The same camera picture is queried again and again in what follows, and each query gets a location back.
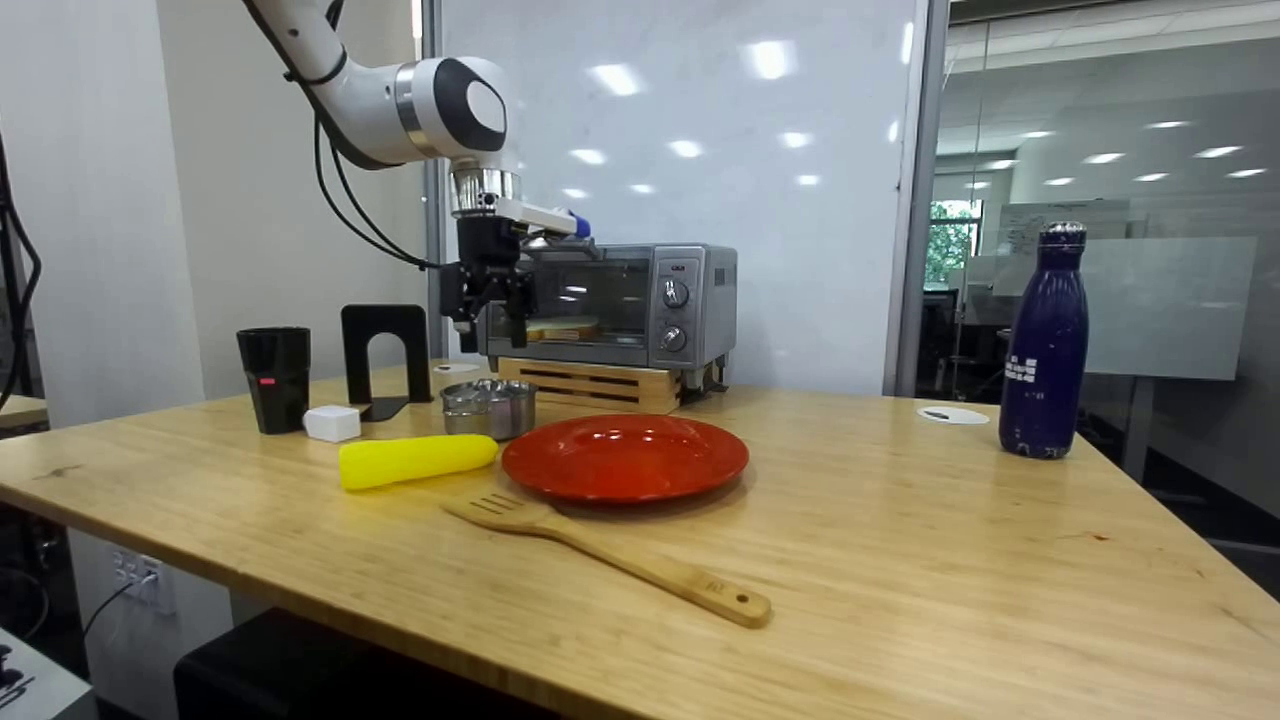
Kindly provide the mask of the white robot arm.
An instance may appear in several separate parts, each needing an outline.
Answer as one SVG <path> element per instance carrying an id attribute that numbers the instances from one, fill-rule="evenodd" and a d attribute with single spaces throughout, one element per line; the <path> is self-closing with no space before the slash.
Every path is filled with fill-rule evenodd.
<path id="1" fill-rule="evenodd" d="M 526 241 L 583 241 L 589 223 L 515 194 L 508 71 L 484 56 L 370 67 L 343 49 L 320 0 L 243 0 L 243 8 L 350 162 L 448 162 L 460 261 L 440 269 L 440 310 L 454 321 L 460 346 L 474 353 L 484 308 L 501 303 L 508 339 L 524 346 L 532 275 L 519 261 Z"/>

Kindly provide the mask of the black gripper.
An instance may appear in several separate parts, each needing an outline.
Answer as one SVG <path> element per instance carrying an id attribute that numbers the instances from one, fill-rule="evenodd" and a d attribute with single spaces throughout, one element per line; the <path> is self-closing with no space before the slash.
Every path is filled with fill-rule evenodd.
<path id="1" fill-rule="evenodd" d="M 538 208 L 465 208 L 454 214 L 460 255 L 440 269 L 440 310 L 454 321 L 460 353 L 478 346 L 474 329 L 486 303 L 508 310 L 508 346 L 526 346 L 526 278 L 519 272 L 524 241 L 572 241 L 572 210 Z"/>

